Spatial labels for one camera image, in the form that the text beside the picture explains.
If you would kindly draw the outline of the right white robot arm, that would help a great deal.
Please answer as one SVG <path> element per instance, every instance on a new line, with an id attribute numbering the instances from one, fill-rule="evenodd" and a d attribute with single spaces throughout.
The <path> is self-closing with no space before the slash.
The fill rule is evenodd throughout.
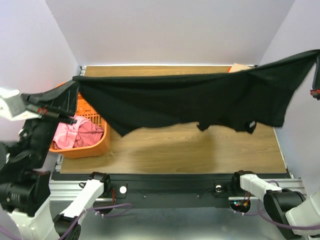
<path id="1" fill-rule="evenodd" d="M 253 103 L 247 109 L 254 116 L 251 122 L 281 128 L 294 93 L 315 66 L 310 95 L 320 98 L 320 51 L 301 52 L 281 60 L 245 70 L 253 80 Z M 247 192 L 263 203 L 268 214 L 266 221 L 277 226 L 287 240 L 302 236 L 320 236 L 320 193 L 305 198 L 299 191 L 281 188 L 258 177 L 252 171 L 236 171 L 230 182 L 231 192 Z"/>

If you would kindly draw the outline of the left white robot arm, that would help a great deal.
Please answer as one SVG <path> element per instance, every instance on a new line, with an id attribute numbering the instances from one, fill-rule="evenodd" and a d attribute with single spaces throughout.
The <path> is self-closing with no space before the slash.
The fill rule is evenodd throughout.
<path id="1" fill-rule="evenodd" d="M 73 80 L 43 93 L 0 90 L 1 117 L 24 121 L 18 141 L 0 144 L 0 205 L 23 240 L 77 240 L 96 199 L 111 193 L 110 176 L 94 172 L 75 200 L 51 216 L 51 173 L 41 167 L 59 123 L 76 122 L 78 91 Z"/>

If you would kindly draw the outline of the black t shirt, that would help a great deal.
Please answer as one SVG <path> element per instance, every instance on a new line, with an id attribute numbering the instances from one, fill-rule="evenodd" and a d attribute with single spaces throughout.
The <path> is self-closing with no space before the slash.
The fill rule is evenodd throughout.
<path id="1" fill-rule="evenodd" d="M 196 123 L 253 133 L 258 123 L 280 128 L 317 49 L 233 73 L 163 76 L 75 76 L 81 96 L 121 136 L 140 128 Z"/>

